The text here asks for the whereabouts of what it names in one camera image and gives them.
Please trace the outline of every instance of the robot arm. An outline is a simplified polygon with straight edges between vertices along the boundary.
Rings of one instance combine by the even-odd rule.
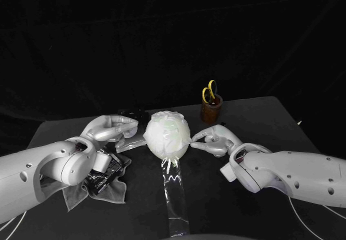
[[[207,132],[212,133],[212,136],[205,138],[207,143],[195,142],[208,136]],[[194,148],[212,154],[230,153],[230,163],[221,168],[221,172],[230,182],[238,179],[253,193],[263,188],[276,188],[292,198],[333,207],[346,207],[344,159],[308,152],[273,153],[261,145],[243,143],[221,125],[199,132],[192,141]]]
[[[77,185],[91,169],[106,171],[111,157],[97,150],[107,140],[120,140],[137,124],[139,121],[123,116],[100,116],[81,136],[0,157],[0,224],[41,204],[62,188]],[[42,185],[41,175],[55,183]]]

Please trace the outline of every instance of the scissors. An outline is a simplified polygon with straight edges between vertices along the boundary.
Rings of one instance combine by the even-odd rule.
[[[208,87],[205,87],[202,91],[202,98],[207,104],[215,105],[217,92],[218,92],[217,82],[215,80],[211,80]]]

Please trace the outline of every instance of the black table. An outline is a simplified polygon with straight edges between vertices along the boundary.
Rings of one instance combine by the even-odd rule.
[[[149,113],[162,110],[185,115],[191,136],[209,127],[199,117],[201,105],[156,109]],[[78,136],[94,118],[45,122],[29,148]],[[244,143],[260,144],[273,152],[290,150],[319,153],[276,97],[227,101],[217,124],[221,122],[227,123],[225,126]],[[88,197],[68,213],[60,191],[28,211],[13,240],[158,240],[169,237],[162,161],[147,146],[123,154],[133,159],[120,178],[127,184],[126,204]],[[231,234],[254,239],[315,240],[316,237],[297,219],[289,198],[279,190],[266,188],[254,194],[238,180],[228,182],[220,171],[228,159],[228,156],[215,158],[194,148],[188,149],[181,159],[191,233]],[[296,199],[293,203],[308,226],[325,240],[346,237],[346,220],[318,204]],[[19,218],[3,232],[12,232]]]

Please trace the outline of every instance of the brown cup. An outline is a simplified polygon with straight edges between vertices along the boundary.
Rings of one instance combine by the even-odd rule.
[[[217,122],[221,113],[222,103],[222,97],[218,94],[215,95],[215,105],[208,104],[202,100],[201,119],[205,123],[214,124]]]

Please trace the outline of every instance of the white cable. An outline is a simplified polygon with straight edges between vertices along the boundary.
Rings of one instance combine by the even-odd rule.
[[[316,235],[316,233],[310,230],[309,226],[305,224],[305,222],[303,222],[303,220],[302,220],[302,218],[300,218],[300,215],[299,215],[299,213],[297,213],[297,211],[296,211],[296,208],[295,208],[293,201],[292,201],[292,198],[290,198],[290,197],[289,197],[289,200],[290,200],[290,205],[292,205],[293,211],[295,211],[295,213],[296,213],[296,215],[297,215],[297,218],[299,218],[300,222],[303,223],[306,229],[310,231],[310,233],[312,233],[320,240],[323,240],[323,238],[320,238],[320,237]]]
[[[2,230],[8,227],[8,225],[12,223],[12,221],[15,220],[15,218],[6,223],[6,225],[0,228],[0,232]]]
[[[24,216],[22,216],[22,218],[21,218],[21,221],[19,221],[19,223],[18,223],[18,225],[16,225],[16,228],[13,229],[13,231],[12,231],[9,237],[6,238],[6,240],[9,240],[9,238],[12,237],[12,235],[13,235],[13,233],[15,233],[15,231],[16,231],[16,229],[18,229],[21,223],[22,223],[22,220],[24,220],[24,218],[25,218],[26,213],[28,213],[28,212],[25,211]]]
[[[331,209],[328,206],[322,205],[329,211],[332,211],[339,217],[342,217],[344,219],[346,219],[346,217],[339,214],[333,209]]]

